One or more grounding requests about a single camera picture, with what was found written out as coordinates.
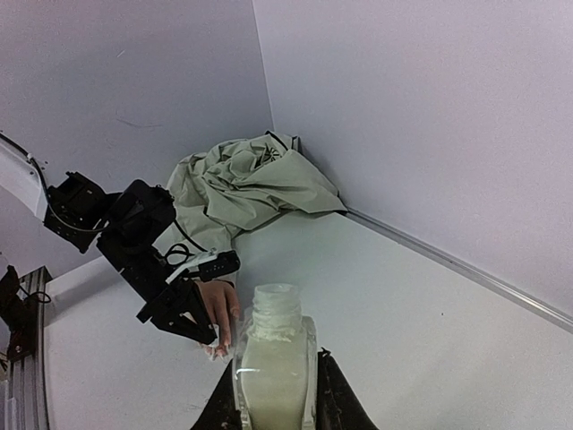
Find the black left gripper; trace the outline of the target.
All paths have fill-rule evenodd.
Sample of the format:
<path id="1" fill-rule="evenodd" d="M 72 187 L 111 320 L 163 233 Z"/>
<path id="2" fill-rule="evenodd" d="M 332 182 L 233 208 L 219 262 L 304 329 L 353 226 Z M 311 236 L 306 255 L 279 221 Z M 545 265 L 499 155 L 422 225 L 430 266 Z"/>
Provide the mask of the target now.
<path id="1" fill-rule="evenodd" d="M 192 279 L 168 285 L 136 314 L 141 323 L 150 321 L 157 329 L 209 345 L 216 338 L 198 284 Z M 241 430 L 240 412 L 235 406 L 230 361 L 191 430 Z"/>

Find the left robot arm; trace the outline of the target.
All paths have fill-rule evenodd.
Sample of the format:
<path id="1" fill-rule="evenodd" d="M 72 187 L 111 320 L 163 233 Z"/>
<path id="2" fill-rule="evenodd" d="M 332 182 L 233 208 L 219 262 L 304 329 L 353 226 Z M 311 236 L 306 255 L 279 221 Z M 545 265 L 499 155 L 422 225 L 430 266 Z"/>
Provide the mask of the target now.
<path id="1" fill-rule="evenodd" d="M 217 337 L 192 277 L 178 274 L 154 244 L 175 222 L 169 192 L 134 180 L 121 193 L 105 193 L 87 177 L 70 172 L 59 186 L 47 185 L 42 167 L 6 135 L 6 149 L 23 156 L 38 175 L 47 209 L 46 228 L 86 253 L 91 245 L 143 300 L 137 317 L 166 331 L 208 345 Z"/>

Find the white nail polish bottle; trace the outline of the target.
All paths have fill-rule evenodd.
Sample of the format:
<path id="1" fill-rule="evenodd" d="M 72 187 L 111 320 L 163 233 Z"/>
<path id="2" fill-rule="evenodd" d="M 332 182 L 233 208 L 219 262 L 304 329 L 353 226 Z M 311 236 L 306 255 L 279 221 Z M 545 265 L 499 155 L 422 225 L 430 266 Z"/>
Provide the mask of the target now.
<path id="1" fill-rule="evenodd" d="M 299 288 L 256 287 L 232 362 L 242 428 L 315 429 L 317 373 L 316 327 L 303 315 Z"/>

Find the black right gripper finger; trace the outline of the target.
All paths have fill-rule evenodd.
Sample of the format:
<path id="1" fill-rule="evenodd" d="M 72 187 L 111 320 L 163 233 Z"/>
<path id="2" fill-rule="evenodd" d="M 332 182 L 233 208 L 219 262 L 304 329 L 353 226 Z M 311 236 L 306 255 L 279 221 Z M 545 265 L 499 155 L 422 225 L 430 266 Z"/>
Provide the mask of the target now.
<path id="1" fill-rule="evenodd" d="M 356 397 L 331 352 L 318 352 L 316 428 L 378 430 Z"/>

